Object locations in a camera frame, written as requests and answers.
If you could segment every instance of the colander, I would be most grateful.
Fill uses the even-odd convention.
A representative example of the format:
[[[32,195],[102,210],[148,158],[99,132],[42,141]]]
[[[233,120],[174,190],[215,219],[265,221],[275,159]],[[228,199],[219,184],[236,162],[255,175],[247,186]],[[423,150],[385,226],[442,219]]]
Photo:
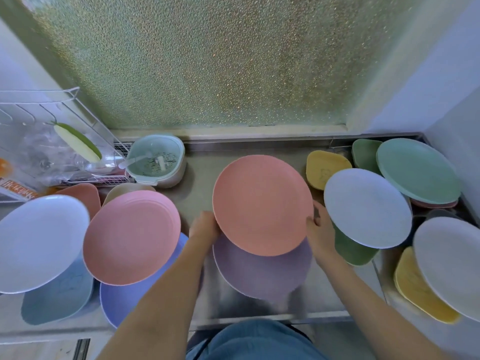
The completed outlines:
[[[152,154],[152,158],[141,159],[126,168],[135,181],[170,188],[182,180],[187,166],[182,140],[171,135],[145,136],[133,143],[127,159],[144,156],[147,152]],[[165,170],[156,162],[159,157],[165,162]]]

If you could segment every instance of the person's left arm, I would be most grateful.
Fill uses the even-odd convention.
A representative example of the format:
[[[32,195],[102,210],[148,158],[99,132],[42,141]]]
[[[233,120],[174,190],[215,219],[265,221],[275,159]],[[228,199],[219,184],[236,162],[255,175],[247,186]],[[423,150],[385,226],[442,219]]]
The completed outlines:
[[[185,359],[200,273],[219,233],[214,214],[201,212],[177,260],[125,318],[97,360]]]

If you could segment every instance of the floor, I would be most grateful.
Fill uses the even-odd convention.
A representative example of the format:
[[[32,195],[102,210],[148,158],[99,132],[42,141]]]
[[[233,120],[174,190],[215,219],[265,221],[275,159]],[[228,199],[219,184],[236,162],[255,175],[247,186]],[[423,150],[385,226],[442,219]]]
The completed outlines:
[[[375,360],[369,345],[354,322],[298,325],[330,360]],[[95,360],[109,340],[97,337],[90,340],[85,360]],[[77,342],[54,341],[31,344],[0,345],[2,360],[72,360]]]

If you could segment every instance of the white plate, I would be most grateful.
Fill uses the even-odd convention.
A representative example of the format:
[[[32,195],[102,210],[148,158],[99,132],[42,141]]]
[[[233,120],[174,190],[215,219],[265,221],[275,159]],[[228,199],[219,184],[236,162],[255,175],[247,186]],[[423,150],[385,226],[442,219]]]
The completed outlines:
[[[341,170],[328,180],[323,198],[335,225],[359,244],[392,248],[410,234],[412,212],[407,201],[376,173]]]
[[[418,228],[413,249],[435,294],[480,321],[480,230],[457,218],[434,217]]]
[[[0,221],[0,293],[34,290],[59,276],[82,251],[87,208],[65,195],[31,200]]]

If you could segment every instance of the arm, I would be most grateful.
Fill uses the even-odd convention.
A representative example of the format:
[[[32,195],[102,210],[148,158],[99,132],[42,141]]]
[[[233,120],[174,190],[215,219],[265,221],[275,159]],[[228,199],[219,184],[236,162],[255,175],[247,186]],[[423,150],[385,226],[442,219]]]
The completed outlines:
[[[125,318],[97,360],[185,359],[200,273],[218,236],[213,213],[202,212],[177,260]]]
[[[335,250],[335,229],[324,206],[314,201],[320,218],[307,218],[307,237],[317,264],[381,360],[448,359],[416,327],[388,306],[358,278]]]

